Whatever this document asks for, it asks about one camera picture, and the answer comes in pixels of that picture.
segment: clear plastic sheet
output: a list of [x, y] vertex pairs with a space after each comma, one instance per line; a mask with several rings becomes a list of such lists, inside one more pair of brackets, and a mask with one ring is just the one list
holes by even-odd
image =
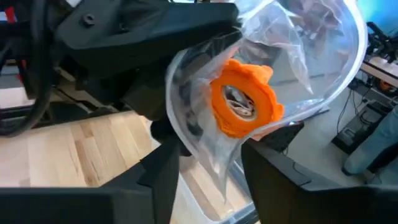
[[[167, 114], [174, 129], [223, 193], [228, 166], [242, 143], [327, 105], [358, 71], [367, 44], [354, 1], [237, 0], [236, 5], [242, 28], [179, 52], [166, 80]], [[225, 135], [210, 107], [209, 83], [229, 58], [272, 67], [269, 84], [285, 106], [282, 120], [242, 139]]]

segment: light wood floor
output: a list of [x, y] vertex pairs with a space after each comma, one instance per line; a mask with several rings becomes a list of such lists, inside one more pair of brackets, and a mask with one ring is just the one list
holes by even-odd
[[[20, 90], [7, 91], [21, 100], [2, 97], [6, 93], [1, 90], [2, 107], [29, 103]], [[159, 145], [149, 134], [149, 124], [144, 117], [128, 112], [0, 138], [0, 187], [100, 186]], [[249, 202], [230, 179], [224, 200], [204, 168], [192, 158], [182, 158], [180, 165], [198, 204], [212, 220], [226, 218]], [[178, 223], [178, 216], [186, 212], [174, 210], [172, 223]]]

